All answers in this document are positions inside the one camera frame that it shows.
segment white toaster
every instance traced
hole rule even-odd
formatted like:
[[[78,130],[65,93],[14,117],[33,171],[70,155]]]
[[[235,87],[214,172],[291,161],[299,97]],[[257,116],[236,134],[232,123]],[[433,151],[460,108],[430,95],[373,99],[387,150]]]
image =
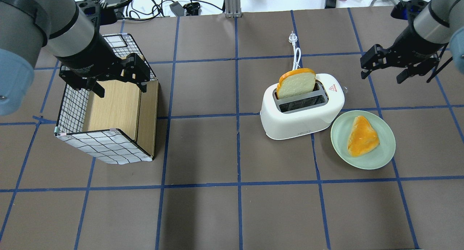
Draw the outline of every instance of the white toaster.
[[[277,84],[262,98],[261,123],[271,139],[290,139],[324,130],[345,104],[340,84],[330,74],[316,74],[314,90],[277,99]]]

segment wooden panel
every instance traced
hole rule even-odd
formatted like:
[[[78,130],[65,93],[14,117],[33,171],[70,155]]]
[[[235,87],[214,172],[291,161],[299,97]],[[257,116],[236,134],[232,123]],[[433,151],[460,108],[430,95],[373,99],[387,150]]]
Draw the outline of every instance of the wooden panel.
[[[146,84],[146,93],[141,93],[137,136],[137,144],[152,156],[154,155],[157,107],[158,80],[152,80]]]
[[[118,128],[136,140],[140,89],[117,80],[98,83],[105,88],[105,97],[90,93],[83,131]]]

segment plate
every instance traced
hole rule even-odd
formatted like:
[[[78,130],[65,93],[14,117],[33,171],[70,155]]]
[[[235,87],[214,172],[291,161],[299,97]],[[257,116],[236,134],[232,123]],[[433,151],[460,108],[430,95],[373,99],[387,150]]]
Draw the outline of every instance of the plate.
[[[359,157],[348,152],[348,138],[356,116],[363,115],[376,130],[380,144]],[[395,154],[396,140],[391,128],[377,115],[367,111],[353,110],[340,115],[332,125],[330,139],[337,154],[348,164],[360,169],[378,169],[391,161]]]

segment wire mesh basket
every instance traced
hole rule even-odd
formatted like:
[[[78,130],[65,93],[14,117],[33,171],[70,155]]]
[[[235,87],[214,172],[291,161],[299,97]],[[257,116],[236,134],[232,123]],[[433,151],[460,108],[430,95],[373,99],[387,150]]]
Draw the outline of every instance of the wire mesh basket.
[[[118,57],[136,53],[144,58],[150,68],[150,80],[157,80],[153,70],[141,53],[131,34],[111,34],[103,36]],[[138,161],[152,161],[154,156],[139,146],[118,128],[83,131],[90,92],[74,90],[65,86],[55,136],[89,155],[110,163],[126,164]]]

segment bread slice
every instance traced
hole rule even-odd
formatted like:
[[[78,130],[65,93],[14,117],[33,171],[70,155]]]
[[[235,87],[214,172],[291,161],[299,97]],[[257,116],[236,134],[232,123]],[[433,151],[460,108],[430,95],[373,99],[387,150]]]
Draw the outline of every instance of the bread slice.
[[[316,73],[309,68],[300,68],[285,73],[277,84],[277,98],[283,99],[312,92],[316,83]]]
[[[362,156],[380,144],[376,130],[362,115],[357,116],[348,138],[348,152],[353,157]]]

